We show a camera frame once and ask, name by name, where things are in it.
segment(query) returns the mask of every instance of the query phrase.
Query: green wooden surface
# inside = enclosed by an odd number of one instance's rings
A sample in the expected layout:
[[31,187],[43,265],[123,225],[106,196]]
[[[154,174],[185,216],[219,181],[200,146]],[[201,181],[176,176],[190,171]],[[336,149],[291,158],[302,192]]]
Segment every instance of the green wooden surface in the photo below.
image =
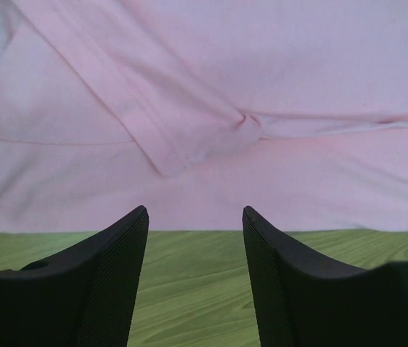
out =
[[[0,270],[18,270],[92,234],[0,234]],[[292,235],[366,268],[408,260],[408,233]],[[129,346],[259,346],[240,231],[149,233]]]

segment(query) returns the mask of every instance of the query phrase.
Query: pink fabric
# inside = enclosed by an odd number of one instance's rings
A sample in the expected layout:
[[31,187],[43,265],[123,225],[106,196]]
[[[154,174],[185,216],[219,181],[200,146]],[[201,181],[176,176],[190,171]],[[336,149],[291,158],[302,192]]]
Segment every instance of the pink fabric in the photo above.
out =
[[0,1],[0,232],[408,231],[408,0]]

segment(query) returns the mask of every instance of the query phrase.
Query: black textured surface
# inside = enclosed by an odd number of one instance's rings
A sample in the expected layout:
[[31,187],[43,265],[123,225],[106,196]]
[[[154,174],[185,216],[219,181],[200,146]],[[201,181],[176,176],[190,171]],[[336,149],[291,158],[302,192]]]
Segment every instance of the black textured surface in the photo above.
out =
[[279,280],[273,249],[244,214],[244,243],[260,342],[263,347],[297,346],[285,288]]
[[77,331],[77,347],[126,346],[144,256],[146,225],[143,215],[128,233],[102,251]]
[[20,271],[0,272],[0,346],[126,345],[148,232],[138,207]]
[[243,233],[262,347],[408,347],[408,262],[338,262],[251,207]]

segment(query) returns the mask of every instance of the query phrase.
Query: black curved edge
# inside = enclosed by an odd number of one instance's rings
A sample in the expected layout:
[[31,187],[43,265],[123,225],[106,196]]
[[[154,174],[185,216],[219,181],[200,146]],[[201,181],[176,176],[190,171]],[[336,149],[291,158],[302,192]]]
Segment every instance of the black curved edge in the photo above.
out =
[[244,226],[247,227],[249,223],[253,224],[266,244],[273,247],[274,253],[305,275],[326,279],[346,278],[367,272],[365,269],[332,259],[306,246],[274,227],[251,206],[247,206],[243,211]]
[[[129,225],[135,223],[141,216],[145,215],[149,222],[149,216],[145,206],[138,206],[128,215],[122,217],[119,221],[98,233],[89,236],[85,240],[74,244],[62,251],[52,254],[49,257],[31,262],[25,265],[21,270],[2,270],[0,271],[0,279],[2,280],[29,280],[47,278],[54,275],[59,275],[65,271],[73,270],[87,261],[95,258],[99,252],[108,247],[109,244],[118,237],[119,230],[128,228]],[[40,267],[38,264],[45,263],[46,266]]]

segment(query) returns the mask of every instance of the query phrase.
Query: green floor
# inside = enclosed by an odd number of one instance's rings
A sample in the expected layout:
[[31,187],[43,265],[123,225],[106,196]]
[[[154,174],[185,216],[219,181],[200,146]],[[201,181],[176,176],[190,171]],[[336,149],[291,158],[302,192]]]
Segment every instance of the green floor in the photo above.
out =
[[[0,234],[0,270],[20,269],[92,234]],[[366,268],[408,260],[408,233],[293,235]],[[259,346],[241,232],[149,233],[129,346]]]

